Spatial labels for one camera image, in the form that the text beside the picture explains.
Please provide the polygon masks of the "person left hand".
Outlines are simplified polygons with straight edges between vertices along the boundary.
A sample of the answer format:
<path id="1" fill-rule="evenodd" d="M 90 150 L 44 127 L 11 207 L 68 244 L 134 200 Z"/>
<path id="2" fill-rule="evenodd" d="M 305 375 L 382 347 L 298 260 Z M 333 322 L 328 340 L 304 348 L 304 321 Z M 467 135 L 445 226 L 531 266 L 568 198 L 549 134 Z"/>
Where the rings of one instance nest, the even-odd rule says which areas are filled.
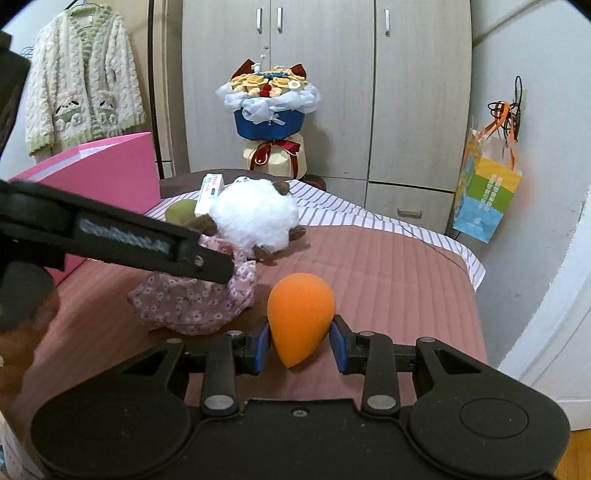
<path id="1" fill-rule="evenodd" d="M 46 335 L 59 307 L 59 295 L 53 290 L 32 319 L 1 334 L 1 410 L 6 410 L 20 394 L 24 376 L 34 362 L 35 350 Z"/>

